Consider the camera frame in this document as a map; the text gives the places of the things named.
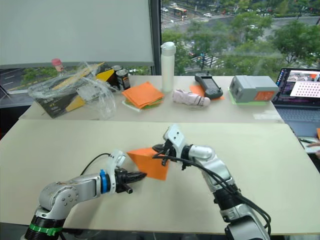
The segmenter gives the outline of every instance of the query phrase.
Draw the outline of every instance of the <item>bus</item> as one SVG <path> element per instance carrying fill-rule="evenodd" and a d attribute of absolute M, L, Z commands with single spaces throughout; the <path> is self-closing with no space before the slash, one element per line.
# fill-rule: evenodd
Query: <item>bus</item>
<path fill-rule="evenodd" d="M 173 15 L 179 17 L 179 18 L 186 18 L 187 17 L 187 10 L 182 8 L 182 7 L 178 7 L 178 6 L 169 6 L 169 12 L 172 13 Z"/>

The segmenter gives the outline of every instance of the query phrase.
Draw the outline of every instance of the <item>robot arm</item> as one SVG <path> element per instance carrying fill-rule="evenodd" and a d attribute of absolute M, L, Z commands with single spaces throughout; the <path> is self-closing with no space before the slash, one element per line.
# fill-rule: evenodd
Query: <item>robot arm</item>
<path fill-rule="evenodd" d="M 270 240 L 260 220 L 257 218 L 254 210 L 245 202 L 240 189 L 236 186 L 235 180 L 230 174 L 228 168 L 221 159 L 218 158 L 215 151 L 209 146 L 186 145 L 184 135 L 176 124 L 169 127 L 163 136 L 165 144 L 161 147 L 154 147 L 159 153 L 164 153 L 171 157 L 189 160 L 192 163 L 200 165 L 204 170 L 216 173 L 222 180 L 232 188 L 235 194 L 230 193 L 228 189 L 223 188 L 216 180 L 202 170 L 202 175 L 210 191 L 213 193 L 214 202 L 220 207 L 220 214 L 226 223 L 225 233 L 231 240 L 250 240 L 261 239 Z M 183 163 L 182 170 L 190 166 Z"/>
<path fill-rule="evenodd" d="M 126 155 L 115 150 L 107 160 L 107 168 L 100 174 L 82 175 L 64 182 L 47 185 L 39 196 L 40 206 L 36 209 L 27 232 L 22 240 L 56 240 L 73 206 L 95 199 L 101 194 L 133 192 L 127 184 L 143 179 L 143 172 L 128 172 L 120 168 Z"/>

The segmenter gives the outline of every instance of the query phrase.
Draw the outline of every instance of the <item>can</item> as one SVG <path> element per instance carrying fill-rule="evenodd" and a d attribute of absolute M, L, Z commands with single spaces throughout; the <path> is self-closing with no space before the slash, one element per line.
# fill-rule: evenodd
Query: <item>can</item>
<path fill-rule="evenodd" d="M 116 74 L 116 78 L 118 80 L 119 88 L 121 91 L 130 88 L 130 81 L 128 76 L 129 71 L 127 69 L 118 70 Z"/>
<path fill-rule="evenodd" d="M 111 68 L 112 68 L 115 72 L 117 72 L 117 71 L 119 71 L 119 70 L 122 69 L 122 66 L 120 66 L 120 65 L 114 65 L 114 66 L 112 66 Z"/>

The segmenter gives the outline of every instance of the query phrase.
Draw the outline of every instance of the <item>plastic bag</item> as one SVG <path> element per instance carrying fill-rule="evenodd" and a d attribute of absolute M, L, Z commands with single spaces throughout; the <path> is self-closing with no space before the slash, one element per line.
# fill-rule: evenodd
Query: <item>plastic bag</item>
<path fill-rule="evenodd" d="M 81 63 L 76 73 L 65 74 L 28 88 L 28 93 L 52 117 L 88 105 L 99 113 L 99 119 L 114 116 L 116 103 L 108 82 L 97 80 L 99 64 Z"/>

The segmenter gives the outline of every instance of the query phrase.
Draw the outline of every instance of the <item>blue ring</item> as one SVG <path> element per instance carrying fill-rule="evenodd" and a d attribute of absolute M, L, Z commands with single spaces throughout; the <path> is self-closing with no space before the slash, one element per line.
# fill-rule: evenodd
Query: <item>blue ring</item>
<path fill-rule="evenodd" d="M 102 169 L 100 170 L 100 177 L 101 177 L 101 184 L 102 184 L 101 193 L 105 194 L 107 192 L 108 182 L 107 182 L 107 178 L 106 178 L 106 173 Z"/>

